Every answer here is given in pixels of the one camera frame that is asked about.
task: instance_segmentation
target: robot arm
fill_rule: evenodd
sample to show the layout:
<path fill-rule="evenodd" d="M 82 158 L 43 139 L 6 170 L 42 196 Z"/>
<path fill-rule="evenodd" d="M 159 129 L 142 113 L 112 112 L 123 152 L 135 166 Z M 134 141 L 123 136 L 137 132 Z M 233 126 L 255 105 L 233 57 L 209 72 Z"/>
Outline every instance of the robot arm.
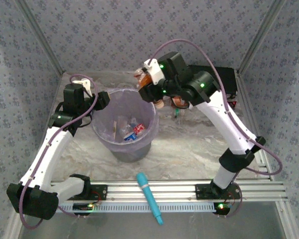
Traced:
<path fill-rule="evenodd" d="M 89 83 L 89 80 L 74 81 L 74 84 L 69 84 L 65 87 L 63 91 L 63 110 L 59 111 L 59 107 L 57 107 L 55 113 L 50 118 L 45 140 L 35 160 L 18 184 L 11 183 L 8 186 L 6 192 L 17 213 L 19 213 L 19 204 L 22 201 L 20 199 L 21 192 L 23 190 L 25 190 L 22 204 L 23 213 L 45 220 L 50 219 L 55 214 L 58 205 L 65 200 L 73 196 L 84 199 L 91 194 L 90 178 L 84 175 L 73 174 L 64 182 L 51 186 L 51 178 L 57 160 L 74 137 L 76 130 L 82 124 L 82 120 L 77 120 L 64 128 L 54 138 L 53 142 L 49 143 L 52 136 L 61 127 L 81 116 L 92 106 L 95 95 L 91 93 Z M 109 101 L 110 98 L 107 92 L 99 92 L 93 110 L 104 109 Z M 49 148 L 43 154 L 47 144 Z M 36 170 L 35 176 L 32 177 L 31 175 L 42 155 L 43 159 Z"/>
<path fill-rule="evenodd" d="M 143 100 L 155 103 L 164 96 L 181 97 L 203 112 L 227 141 L 229 148 L 220 157 L 221 166 L 210 185 L 214 195 L 224 194 L 239 171 L 252 162 L 259 148 L 246 140 L 230 120 L 218 82 L 209 73 L 201 71 L 193 75 L 178 52 L 153 59 L 150 64 L 149 61 L 144 63 L 142 74 L 137 70 L 139 93 Z M 263 145 L 264 138 L 251 133 L 229 109 L 248 137 Z"/>

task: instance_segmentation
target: plastic bin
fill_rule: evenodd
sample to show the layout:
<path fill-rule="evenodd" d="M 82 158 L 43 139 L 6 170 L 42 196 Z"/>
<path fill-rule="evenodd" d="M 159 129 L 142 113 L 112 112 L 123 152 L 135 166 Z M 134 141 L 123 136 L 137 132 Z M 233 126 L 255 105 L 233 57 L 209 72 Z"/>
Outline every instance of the plastic bin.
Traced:
<path fill-rule="evenodd" d="M 112 154 L 123 162 L 136 162 L 150 150 L 151 142 L 158 133 L 158 114 L 152 103 L 142 100 L 135 89 L 119 89 L 110 93 L 110 103 L 105 109 L 93 113 L 92 127 Z M 124 141 L 118 132 L 114 133 L 114 121 L 119 116 L 135 117 L 146 127 L 146 132 L 134 141 Z"/>

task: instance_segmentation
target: patterned wallpaper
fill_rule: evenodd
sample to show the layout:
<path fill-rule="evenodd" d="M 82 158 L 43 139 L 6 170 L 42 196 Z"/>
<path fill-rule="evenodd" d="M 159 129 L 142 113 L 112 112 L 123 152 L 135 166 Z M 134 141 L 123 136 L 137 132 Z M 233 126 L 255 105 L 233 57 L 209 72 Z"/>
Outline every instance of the patterned wallpaper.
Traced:
<path fill-rule="evenodd" d="M 217 66 L 238 68 L 271 0 L 32 0 L 65 71 L 138 68 L 164 42 L 186 38 Z M 189 64 L 207 64 L 174 45 Z"/>
<path fill-rule="evenodd" d="M 12 1 L 0 1 L 0 238 L 12 206 L 6 196 L 36 155 L 58 77 Z"/>
<path fill-rule="evenodd" d="M 299 0 L 287 1 L 243 78 L 299 224 Z"/>

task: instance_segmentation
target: marble surface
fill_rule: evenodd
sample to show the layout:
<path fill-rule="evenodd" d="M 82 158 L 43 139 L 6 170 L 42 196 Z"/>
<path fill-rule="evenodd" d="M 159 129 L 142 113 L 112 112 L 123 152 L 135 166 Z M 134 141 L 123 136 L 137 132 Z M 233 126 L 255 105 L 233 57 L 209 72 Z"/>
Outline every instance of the marble surface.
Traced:
<path fill-rule="evenodd" d="M 63 101 L 63 89 L 69 83 L 64 73 L 55 106 Z M 85 72 L 97 82 L 98 90 L 130 88 L 136 85 L 132 72 Z M 72 173 L 87 175 L 91 180 L 135 180 L 144 172 L 150 180 L 213 178 L 219 168 L 219 156 L 227 149 L 221 133 L 196 108 L 186 110 L 181 119 L 165 117 L 158 111 L 159 132 L 148 155 L 139 162 L 119 162 L 97 139 L 92 126 L 77 130 L 73 141 L 63 152 L 53 180 L 65 180 Z M 239 106 L 236 109 L 242 117 Z M 252 168 L 258 166 L 254 160 Z M 240 178 L 255 178 L 242 170 Z"/>

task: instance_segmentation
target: blue marker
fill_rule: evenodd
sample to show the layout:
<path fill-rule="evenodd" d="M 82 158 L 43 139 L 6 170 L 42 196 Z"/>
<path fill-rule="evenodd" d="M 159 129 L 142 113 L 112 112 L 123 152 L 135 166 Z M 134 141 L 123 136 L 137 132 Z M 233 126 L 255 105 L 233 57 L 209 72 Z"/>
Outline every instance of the blue marker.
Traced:
<path fill-rule="evenodd" d="M 142 188 L 144 195 L 146 197 L 146 200 L 148 201 L 149 207 L 156 218 L 158 224 L 163 225 L 163 219 L 161 218 L 161 213 L 158 208 L 158 205 L 155 201 L 155 198 L 153 197 L 153 193 L 151 193 L 148 179 L 146 178 L 144 173 L 139 173 L 136 176 L 136 179 L 139 183 L 139 186 Z"/>

